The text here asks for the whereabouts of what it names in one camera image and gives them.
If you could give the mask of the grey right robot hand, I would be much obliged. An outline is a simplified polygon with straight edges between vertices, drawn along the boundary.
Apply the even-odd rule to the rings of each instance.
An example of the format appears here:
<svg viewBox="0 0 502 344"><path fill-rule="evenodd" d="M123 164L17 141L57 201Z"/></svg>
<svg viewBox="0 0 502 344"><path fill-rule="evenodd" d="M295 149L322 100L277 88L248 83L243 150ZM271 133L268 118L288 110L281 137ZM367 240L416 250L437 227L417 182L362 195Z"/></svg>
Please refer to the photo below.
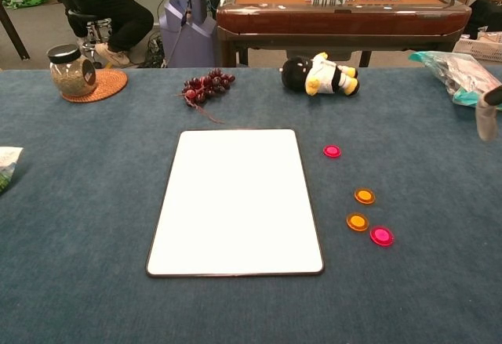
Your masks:
<svg viewBox="0 0 502 344"><path fill-rule="evenodd" d="M475 108L478 135L483 141L497 137L497 108L501 105L501 87L483 93Z"/></svg>

